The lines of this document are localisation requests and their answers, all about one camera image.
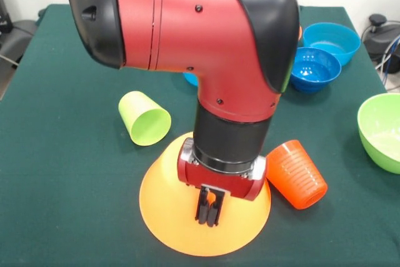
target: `blue bowl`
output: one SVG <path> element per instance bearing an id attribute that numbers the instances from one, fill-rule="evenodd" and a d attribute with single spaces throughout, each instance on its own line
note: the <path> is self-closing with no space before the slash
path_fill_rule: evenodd
<path id="1" fill-rule="evenodd" d="M 193 86 L 197 87 L 199 85 L 197 76 L 191 73 L 184 73 L 183 76 L 186 78 L 186 80 L 191 83 Z"/>
<path id="2" fill-rule="evenodd" d="M 304 47 L 314 47 L 329 52 L 342 66 L 350 62 L 361 45 L 357 33 L 336 23 L 310 25 L 304 31 L 303 42 Z"/>
<path id="3" fill-rule="evenodd" d="M 291 83 L 299 91 L 315 93 L 334 81 L 342 67 L 332 54 L 317 48 L 298 48 Z"/>

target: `orange cone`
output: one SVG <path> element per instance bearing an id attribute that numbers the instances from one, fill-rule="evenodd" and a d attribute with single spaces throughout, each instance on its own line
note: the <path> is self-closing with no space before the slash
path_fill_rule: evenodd
<path id="1" fill-rule="evenodd" d="M 218 226 L 195 219 L 199 189 L 178 180 L 176 163 L 185 134 L 173 141 L 147 171 L 140 187 L 144 223 L 162 243 L 192 256 L 220 256 L 250 243 L 267 222 L 271 194 L 265 182 L 254 201 L 224 197 Z"/>
<path id="2" fill-rule="evenodd" d="M 296 209 L 312 206 L 328 190 L 317 167 L 297 140 L 288 141 L 268 154 L 267 179 Z"/>

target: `yellow cone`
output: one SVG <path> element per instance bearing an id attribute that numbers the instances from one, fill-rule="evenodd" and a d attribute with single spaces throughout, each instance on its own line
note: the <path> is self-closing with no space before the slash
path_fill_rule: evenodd
<path id="1" fill-rule="evenodd" d="M 193 256 L 219 256 L 251 242 L 264 227 L 271 208 L 268 184 L 254 201 L 225 195 L 218 226 L 194 220 L 199 189 L 178 180 L 178 154 L 185 134 L 173 141 L 147 171 L 139 204 L 150 232 L 162 243 Z"/>

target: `orange cup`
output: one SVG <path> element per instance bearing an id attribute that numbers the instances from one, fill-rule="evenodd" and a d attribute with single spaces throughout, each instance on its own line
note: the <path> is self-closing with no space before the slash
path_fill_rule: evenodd
<path id="1" fill-rule="evenodd" d="M 298 140 L 288 141 L 267 156 L 267 179 L 296 208 L 318 202 L 327 184 Z"/>

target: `green tablecloth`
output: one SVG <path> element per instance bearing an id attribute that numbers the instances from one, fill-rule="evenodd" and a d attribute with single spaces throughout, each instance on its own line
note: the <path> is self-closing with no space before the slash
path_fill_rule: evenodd
<path id="1" fill-rule="evenodd" d="M 351 26 L 343 8 L 303 8 L 303 27 Z M 140 90 L 172 115 L 170 133 L 141 148 L 118 115 Z M 239 251 L 194 258 L 145 227 L 141 180 L 176 137 L 192 130 L 196 90 L 181 74 L 115 71 L 85 52 L 68 6 L 51 6 L 0 103 L 0 264 L 36 266 L 399 266 L 400 177 L 368 158 L 356 114 L 383 93 L 364 47 L 328 88 L 289 88 L 264 146 L 299 139 L 329 191 L 296 211 L 272 189 L 261 234 Z"/>

